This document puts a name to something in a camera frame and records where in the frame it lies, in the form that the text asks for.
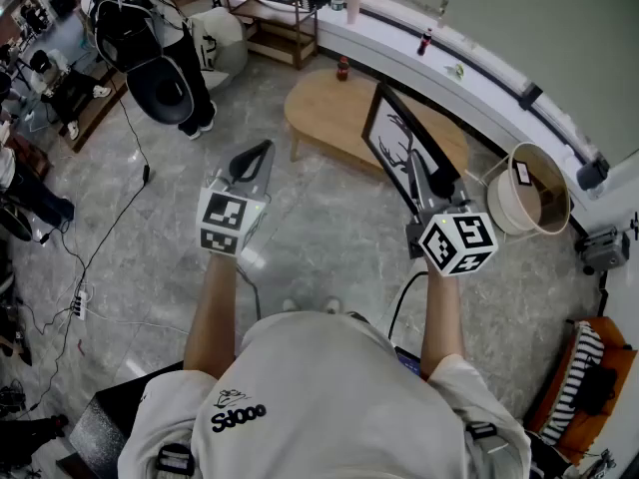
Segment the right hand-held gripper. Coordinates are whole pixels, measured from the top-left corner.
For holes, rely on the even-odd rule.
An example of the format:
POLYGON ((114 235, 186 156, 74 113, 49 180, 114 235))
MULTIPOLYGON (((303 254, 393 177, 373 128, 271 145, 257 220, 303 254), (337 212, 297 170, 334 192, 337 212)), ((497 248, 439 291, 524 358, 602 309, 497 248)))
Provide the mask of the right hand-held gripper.
POLYGON ((427 258, 443 276, 483 268, 498 251, 497 238, 489 214, 468 197, 457 170, 440 167, 429 174, 420 152, 412 150, 409 183, 418 209, 405 227, 409 256, 427 258))

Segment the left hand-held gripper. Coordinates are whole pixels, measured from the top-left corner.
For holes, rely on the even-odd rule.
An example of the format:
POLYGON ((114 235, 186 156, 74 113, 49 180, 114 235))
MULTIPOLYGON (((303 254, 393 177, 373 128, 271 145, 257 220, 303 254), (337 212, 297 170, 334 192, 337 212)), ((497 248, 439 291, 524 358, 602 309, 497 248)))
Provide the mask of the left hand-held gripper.
POLYGON ((196 235, 201 248, 241 255, 266 215, 275 153, 271 140, 235 144, 222 152, 216 177, 200 191, 196 235))

